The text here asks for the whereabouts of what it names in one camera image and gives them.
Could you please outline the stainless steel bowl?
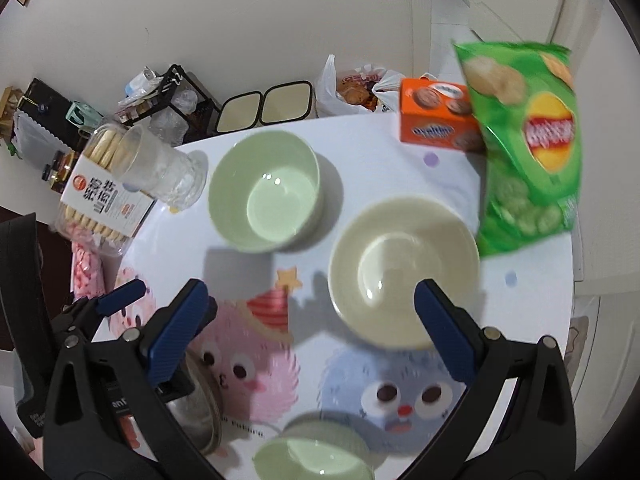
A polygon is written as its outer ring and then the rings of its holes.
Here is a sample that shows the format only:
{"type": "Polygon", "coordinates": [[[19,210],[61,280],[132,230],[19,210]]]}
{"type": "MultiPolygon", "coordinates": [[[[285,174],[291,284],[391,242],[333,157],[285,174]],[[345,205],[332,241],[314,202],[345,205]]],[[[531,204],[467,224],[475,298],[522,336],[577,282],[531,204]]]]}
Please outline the stainless steel bowl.
{"type": "Polygon", "coordinates": [[[194,352],[188,350],[184,362],[194,389],[167,407],[195,447],[208,455],[221,442],[224,401],[213,375],[194,352]]]}

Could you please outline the wide green ribbed bowl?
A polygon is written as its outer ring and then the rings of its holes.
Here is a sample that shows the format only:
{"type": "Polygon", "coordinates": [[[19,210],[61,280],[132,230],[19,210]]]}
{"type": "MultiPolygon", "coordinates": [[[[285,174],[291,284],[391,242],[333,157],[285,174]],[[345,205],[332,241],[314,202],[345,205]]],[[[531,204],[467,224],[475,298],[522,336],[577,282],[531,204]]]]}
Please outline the wide green ribbed bowl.
{"type": "Polygon", "coordinates": [[[370,450],[356,431],[327,420],[307,420],[263,444],[253,457],[259,479],[369,480],[370,450]]]}

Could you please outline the cream white ribbed bowl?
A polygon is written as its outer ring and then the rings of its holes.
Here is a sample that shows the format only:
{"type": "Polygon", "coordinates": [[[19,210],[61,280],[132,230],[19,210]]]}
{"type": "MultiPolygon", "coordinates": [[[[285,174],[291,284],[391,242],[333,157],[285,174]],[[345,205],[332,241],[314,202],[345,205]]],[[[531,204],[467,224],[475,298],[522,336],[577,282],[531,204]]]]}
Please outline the cream white ribbed bowl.
{"type": "Polygon", "coordinates": [[[334,244],[328,267],[331,301],[349,330],[394,350],[432,345],[413,307],[416,285],[428,278],[454,304],[472,307],[480,256],[457,214],[417,195],[382,200],[358,214],[334,244]]]}

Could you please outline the small green ribbed bowl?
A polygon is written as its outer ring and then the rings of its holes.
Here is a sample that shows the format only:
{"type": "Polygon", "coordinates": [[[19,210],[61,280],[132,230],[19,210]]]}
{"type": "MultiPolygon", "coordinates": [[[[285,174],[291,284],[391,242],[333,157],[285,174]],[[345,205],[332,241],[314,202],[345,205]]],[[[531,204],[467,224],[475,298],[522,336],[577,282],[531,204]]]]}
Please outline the small green ribbed bowl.
{"type": "Polygon", "coordinates": [[[324,201],[316,152],[299,136],[268,130],[246,136],[218,162],[208,191],[218,234],[239,252],[274,252],[318,224],[324,201]]]}

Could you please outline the pink snack bag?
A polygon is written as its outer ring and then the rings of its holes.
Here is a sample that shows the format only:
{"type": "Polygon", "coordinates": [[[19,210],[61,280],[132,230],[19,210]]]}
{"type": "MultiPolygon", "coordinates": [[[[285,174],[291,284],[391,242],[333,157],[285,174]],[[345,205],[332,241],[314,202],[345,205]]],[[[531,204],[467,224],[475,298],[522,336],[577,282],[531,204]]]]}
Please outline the pink snack bag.
{"type": "Polygon", "coordinates": [[[72,292],[76,299],[96,298],[105,294],[100,256],[81,244],[72,243],[72,292]]]}

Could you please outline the clear biscuit cracker box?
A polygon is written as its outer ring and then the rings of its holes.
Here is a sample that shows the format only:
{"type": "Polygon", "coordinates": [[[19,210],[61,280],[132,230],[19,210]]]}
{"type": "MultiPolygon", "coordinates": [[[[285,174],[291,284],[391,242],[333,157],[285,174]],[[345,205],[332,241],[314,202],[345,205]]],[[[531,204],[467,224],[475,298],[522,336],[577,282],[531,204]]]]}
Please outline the clear biscuit cracker box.
{"type": "Polygon", "coordinates": [[[54,222],[56,232],[102,256],[123,255],[155,204],[112,174],[125,133],[110,122],[94,130],[66,179],[54,222]]]}

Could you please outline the clear drinking glass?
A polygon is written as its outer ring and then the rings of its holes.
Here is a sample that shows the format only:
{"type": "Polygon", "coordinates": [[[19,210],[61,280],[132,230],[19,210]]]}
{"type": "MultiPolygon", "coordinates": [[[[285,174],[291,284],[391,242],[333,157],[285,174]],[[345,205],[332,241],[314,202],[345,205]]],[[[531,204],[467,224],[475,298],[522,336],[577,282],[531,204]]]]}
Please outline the clear drinking glass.
{"type": "Polygon", "coordinates": [[[182,211],[203,193],[208,157],[202,151],[179,151],[144,125],[135,125],[117,145],[111,172],[126,188],[182,211]]]}

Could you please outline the two-compartment lunch box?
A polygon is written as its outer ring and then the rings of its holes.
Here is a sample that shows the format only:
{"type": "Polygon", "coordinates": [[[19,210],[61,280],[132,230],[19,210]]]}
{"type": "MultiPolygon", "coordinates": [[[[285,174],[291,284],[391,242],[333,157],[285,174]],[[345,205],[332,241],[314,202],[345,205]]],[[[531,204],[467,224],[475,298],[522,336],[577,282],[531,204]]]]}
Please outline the two-compartment lunch box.
{"type": "Polygon", "coordinates": [[[264,92],[232,96],[221,105],[213,134],[235,133],[260,126],[275,126],[311,118],[314,86],[308,80],[277,84],[264,92]]]}

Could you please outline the orange Ovaltine box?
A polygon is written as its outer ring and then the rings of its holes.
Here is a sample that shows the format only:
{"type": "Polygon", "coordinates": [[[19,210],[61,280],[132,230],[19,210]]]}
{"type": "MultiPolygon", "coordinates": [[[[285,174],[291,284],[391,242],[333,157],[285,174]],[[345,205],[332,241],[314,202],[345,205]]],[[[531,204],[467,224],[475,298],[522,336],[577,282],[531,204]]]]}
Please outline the orange Ovaltine box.
{"type": "Polygon", "coordinates": [[[399,139],[409,144],[483,153],[468,88],[430,78],[405,78],[399,93],[399,139]]]}

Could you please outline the green Lays chips bag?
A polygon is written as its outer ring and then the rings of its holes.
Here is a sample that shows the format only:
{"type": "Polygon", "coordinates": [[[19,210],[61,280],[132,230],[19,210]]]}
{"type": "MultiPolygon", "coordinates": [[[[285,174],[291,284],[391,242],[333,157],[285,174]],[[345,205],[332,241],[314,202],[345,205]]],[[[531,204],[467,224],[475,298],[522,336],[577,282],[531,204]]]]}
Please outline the green Lays chips bag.
{"type": "Polygon", "coordinates": [[[570,232],[582,183],[582,133],[570,71],[559,44],[455,44],[472,114],[486,146],[484,257],[570,232]]]}

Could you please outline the white bag with bread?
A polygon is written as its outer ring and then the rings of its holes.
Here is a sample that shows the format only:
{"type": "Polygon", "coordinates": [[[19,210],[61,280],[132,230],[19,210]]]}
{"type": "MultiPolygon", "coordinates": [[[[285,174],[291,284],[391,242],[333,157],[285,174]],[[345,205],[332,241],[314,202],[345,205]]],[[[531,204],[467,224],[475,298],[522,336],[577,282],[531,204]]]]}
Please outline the white bag with bread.
{"type": "Polygon", "coordinates": [[[319,117],[398,112],[404,78],[372,64],[339,72],[330,54],[314,85],[314,108],[319,117]]]}

